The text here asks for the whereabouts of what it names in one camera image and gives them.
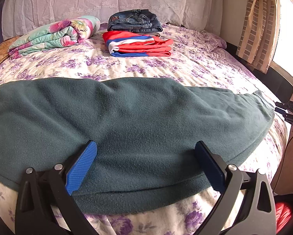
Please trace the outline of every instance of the striped curtain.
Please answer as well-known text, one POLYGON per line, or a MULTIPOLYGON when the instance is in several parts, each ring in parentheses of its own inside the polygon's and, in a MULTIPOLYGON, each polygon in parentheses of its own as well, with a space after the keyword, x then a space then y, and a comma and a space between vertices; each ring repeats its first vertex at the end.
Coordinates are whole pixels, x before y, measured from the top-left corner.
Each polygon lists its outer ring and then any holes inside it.
POLYGON ((248 0, 237 55, 266 73, 275 53, 279 25, 279 0, 248 0))

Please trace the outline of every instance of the black cable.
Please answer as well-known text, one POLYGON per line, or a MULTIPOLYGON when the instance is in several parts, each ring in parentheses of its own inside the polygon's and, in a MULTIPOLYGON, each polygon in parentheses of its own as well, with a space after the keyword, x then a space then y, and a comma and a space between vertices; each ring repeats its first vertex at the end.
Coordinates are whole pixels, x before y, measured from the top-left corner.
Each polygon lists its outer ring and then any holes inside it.
MULTIPOLYGON (((288 141, 287 145, 285 146, 285 153, 287 152, 288 145, 289 145, 289 143, 291 142, 292 139, 293 139, 293 136, 291 137, 291 139, 288 141)), ((280 172, 279 172, 279 175, 278 175, 278 178, 277 178, 277 182, 276 182, 275 187, 274 187, 274 191, 275 191, 275 189, 277 187, 277 184, 279 182, 279 178, 280 178, 280 175, 281 175, 283 164, 285 162, 285 153, 284 153, 284 157, 283 157, 283 160, 282 160, 281 169, 280 169, 280 172)))

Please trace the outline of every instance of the brown quilt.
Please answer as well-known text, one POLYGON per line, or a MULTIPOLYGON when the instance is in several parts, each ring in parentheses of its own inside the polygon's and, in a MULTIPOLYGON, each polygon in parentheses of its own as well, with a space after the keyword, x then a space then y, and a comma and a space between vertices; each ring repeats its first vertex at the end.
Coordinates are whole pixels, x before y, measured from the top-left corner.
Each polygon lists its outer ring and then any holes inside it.
POLYGON ((10 38, 8 40, 5 40, 0 44, 0 63, 2 63, 4 60, 6 60, 9 55, 8 55, 8 47, 19 38, 20 36, 16 36, 13 38, 10 38))

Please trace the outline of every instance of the red, white and blue garment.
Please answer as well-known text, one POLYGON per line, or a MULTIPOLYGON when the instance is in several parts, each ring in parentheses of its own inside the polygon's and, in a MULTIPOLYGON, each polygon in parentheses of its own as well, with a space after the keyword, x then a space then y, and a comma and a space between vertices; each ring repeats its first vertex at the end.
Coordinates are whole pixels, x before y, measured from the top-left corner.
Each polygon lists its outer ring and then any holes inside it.
POLYGON ((173 40, 161 40, 159 37, 139 35, 126 31, 109 31, 103 34, 105 44, 112 56, 170 56, 173 40))

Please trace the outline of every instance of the floral quilt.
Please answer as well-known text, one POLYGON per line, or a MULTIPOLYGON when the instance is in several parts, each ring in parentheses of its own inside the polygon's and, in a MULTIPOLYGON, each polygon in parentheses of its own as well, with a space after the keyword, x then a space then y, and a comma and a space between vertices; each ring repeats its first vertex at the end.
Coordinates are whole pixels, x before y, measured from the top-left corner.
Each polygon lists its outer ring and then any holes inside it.
MULTIPOLYGON (((226 42, 207 32, 163 25, 162 38, 173 39, 171 57, 112 57, 99 31, 85 42, 67 48, 39 51, 0 64, 0 85, 14 80, 47 77, 108 80, 120 77, 172 78, 185 86, 228 88, 234 93, 261 90, 274 104, 278 99, 224 48, 226 42)), ((274 122, 257 149, 240 166, 241 170, 266 170, 274 176, 289 130, 283 118, 274 122)), ((187 199, 160 209, 126 215, 85 214, 100 235, 191 235, 207 217, 219 193, 208 188, 187 199)), ((234 222, 243 199, 240 193, 224 228, 234 222)), ((0 216, 14 231, 17 192, 0 183, 0 216)), ((58 223, 67 228, 59 210, 53 209, 58 223)))

